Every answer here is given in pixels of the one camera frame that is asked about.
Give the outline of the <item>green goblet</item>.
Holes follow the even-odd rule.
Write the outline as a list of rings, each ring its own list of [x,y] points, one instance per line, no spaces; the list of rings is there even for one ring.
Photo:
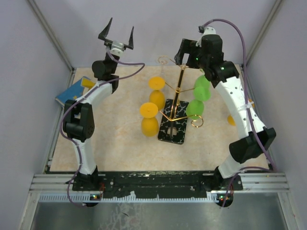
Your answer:
[[[211,83],[204,75],[199,76],[194,83],[193,95],[198,101],[207,101],[211,97],[210,92]]]
[[[192,100],[189,102],[186,115],[190,117],[190,119],[199,119],[199,116],[202,116],[204,111],[204,104],[199,100]]]

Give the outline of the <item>orange goblet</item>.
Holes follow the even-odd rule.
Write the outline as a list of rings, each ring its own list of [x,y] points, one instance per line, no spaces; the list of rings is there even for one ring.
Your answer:
[[[252,99],[249,99],[248,101],[249,101],[249,103],[247,105],[243,105],[242,107],[239,108],[240,112],[243,111],[243,110],[246,110],[247,108],[250,108],[250,107],[255,108],[255,105],[254,105],[254,102],[252,101]],[[234,119],[231,115],[229,115],[227,117],[227,121],[230,125],[232,125],[234,127],[236,126],[236,123],[235,123],[235,121],[234,121]]]
[[[154,103],[158,110],[162,110],[165,106],[165,95],[161,91],[165,87],[165,80],[156,76],[149,79],[149,87],[153,91],[149,95],[149,102]]]
[[[140,107],[140,114],[143,117],[141,122],[142,133],[147,137],[153,137],[158,133],[159,126],[156,119],[158,107],[156,104],[147,102]]]

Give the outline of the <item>gold wine glass rack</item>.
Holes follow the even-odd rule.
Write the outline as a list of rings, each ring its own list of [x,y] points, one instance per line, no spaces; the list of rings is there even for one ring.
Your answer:
[[[163,110],[159,111],[162,114],[162,119],[157,138],[159,141],[182,145],[185,140],[188,119],[192,119],[190,123],[195,128],[201,127],[202,124],[197,125],[196,123],[199,121],[203,123],[204,120],[201,115],[186,115],[189,103],[181,101],[179,96],[183,92],[181,88],[187,66],[186,64],[181,64],[179,67],[180,73],[177,86],[173,87],[166,83],[166,86],[175,92],[175,96],[173,99],[166,99]]]

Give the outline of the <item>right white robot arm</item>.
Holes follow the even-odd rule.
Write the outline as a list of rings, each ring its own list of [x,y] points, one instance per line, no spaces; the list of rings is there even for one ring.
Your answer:
[[[237,127],[238,140],[229,144],[229,156],[215,168],[206,183],[206,190],[226,189],[231,177],[243,168],[243,164],[263,154],[276,137],[274,128],[267,128],[245,97],[239,72],[231,61],[224,60],[223,41],[217,34],[203,35],[200,41],[182,39],[175,55],[177,65],[188,54],[186,65],[202,69],[205,78],[223,98]]]

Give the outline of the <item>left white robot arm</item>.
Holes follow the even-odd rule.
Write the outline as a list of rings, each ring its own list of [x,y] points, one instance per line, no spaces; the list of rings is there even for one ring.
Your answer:
[[[94,160],[91,137],[95,130],[94,109],[118,88],[119,77],[115,74],[118,62],[126,49],[133,49],[133,37],[128,44],[107,38],[111,23],[102,30],[98,39],[106,46],[106,56],[92,64],[97,82],[83,96],[67,100],[64,105],[62,134],[73,144],[78,170],[73,176],[73,189],[97,190],[100,186],[98,168]]]

